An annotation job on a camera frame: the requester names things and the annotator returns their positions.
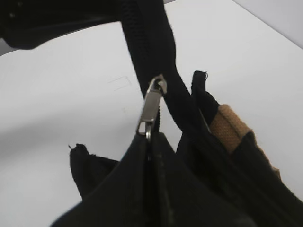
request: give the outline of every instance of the white background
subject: white background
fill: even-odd
[[[233,0],[303,49],[302,0]]]
[[[303,199],[303,51],[232,1],[166,5],[177,67],[256,133],[285,184]],[[48,226],[80,201],[69,149],[120,159],[143,104],[119,23],[85,29],[0,58],[0,226]],[[180,131],[165,105],[161,130]]]

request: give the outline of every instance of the black bag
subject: black bag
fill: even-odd
[[[83,201],[53,227],[303,226],[302,202],[274,173],[252,135],[230,155],[210,132],[218,103],[195,80],[190,95],[178,74],[162,0],[102,1],[98,4],[104,7],[96,9],[93,0],[79,5],[55,1],[45,7],[38,1],[1,3],[0,35],[23,49],[120,20],[145,97],[134,140],[119,163],[92,156],[83,145],[72,149],[71,170]],[[38,23],[31,15],[44,20]],[[195,75],[205,82],[205,73]],[[161,97],[183,132],[176,154],[159,132]]]

